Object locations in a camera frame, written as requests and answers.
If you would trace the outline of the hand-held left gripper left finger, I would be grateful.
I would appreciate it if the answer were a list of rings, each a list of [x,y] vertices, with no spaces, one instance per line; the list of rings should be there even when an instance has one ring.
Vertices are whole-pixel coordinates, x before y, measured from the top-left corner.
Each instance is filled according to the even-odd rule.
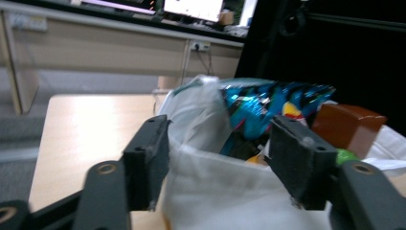
[[[147,119],[125,147],[123,161],[131,211],[154,211],[169,171],[170,120]]]

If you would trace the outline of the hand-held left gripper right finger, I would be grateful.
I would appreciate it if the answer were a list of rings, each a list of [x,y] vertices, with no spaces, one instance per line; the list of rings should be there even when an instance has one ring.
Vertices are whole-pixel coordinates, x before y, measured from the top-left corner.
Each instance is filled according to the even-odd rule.
[[[335,147],[300,122],[272,119],[267,164],[302,208],[325,209],[336,157]]]

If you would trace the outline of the green snack packet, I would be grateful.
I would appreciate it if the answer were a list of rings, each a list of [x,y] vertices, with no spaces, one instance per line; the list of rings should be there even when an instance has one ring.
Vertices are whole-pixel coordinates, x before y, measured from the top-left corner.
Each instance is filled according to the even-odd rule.
[[[341,166],[348,161],[359,161],[359,158],[353,152],[347,149],[338,149],[336,164],[338,166]]]

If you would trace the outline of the brown carton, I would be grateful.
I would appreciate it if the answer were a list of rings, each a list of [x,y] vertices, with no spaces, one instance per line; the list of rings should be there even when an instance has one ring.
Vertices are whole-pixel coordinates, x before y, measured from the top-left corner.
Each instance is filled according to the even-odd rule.
[[[311,128],[335,148],[364,159],[386,122],[385,116],[361,106],[324,103]]]

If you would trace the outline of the blue chip bag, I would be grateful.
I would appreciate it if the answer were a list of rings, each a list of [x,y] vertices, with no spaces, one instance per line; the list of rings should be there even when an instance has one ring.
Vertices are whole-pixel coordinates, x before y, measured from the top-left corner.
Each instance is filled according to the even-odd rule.
[[[220,153],[246,160],[267,143],[273,117],[285,116],[307,126],[335,88],[296,81],[242,79],[223,83],[219,91],[232,129]]]

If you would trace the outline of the white tote bag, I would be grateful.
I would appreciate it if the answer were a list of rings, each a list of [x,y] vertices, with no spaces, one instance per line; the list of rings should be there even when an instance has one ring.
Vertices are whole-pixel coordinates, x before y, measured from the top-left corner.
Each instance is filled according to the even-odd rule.
[[[163,211],[171,230],[406,230],[406,197],[364,161],[336,164],[324,210],[297,204],[271,167],[220,153],[232,133],[220,86],[199,75],[171,90]]]

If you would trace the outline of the long beige desk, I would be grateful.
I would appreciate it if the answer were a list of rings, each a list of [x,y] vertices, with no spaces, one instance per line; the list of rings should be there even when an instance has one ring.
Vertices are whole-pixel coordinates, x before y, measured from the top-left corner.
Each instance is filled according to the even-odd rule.
[[[11,13],[44,16],[48,30],[16,29]],[[210,50],[192,51],[193,40],[210,42]],[[42,69],[157,76],[159,87],[169,88],[200,73],[232,77],[242,46],[241,38],[226,34],[181,31],[50,1],[0,0],[0,67],[18,115],[30,111]]]

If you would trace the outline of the white power socket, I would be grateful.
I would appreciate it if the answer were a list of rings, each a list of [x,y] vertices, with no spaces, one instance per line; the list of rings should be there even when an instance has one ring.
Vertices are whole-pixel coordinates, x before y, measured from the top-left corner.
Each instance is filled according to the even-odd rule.
[[[208,52],[211,48],[211,43],[207,41],[193,40],[191,50],[196,52]]]
[[[11,25],[20,30],[46,32],[48,30],[47,18],[44,16],[11,13]]]

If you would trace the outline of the computer monitor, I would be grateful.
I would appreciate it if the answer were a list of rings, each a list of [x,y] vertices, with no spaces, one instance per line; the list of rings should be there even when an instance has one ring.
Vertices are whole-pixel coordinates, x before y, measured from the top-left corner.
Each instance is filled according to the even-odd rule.
[[[117,10],[155,14],[155,0],[79,0],[81,3],[93,4]]]
[[[164,11],[217,22],[223,0],[164,0]]]

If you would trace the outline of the small cardboard box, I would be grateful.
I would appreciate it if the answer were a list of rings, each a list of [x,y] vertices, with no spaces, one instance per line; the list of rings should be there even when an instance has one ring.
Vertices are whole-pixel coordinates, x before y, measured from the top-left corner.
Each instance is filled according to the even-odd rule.
[[[234,13],[232,11],[222,12],[219,15],[218,23],[220,25],[232,25],[234,23]]]

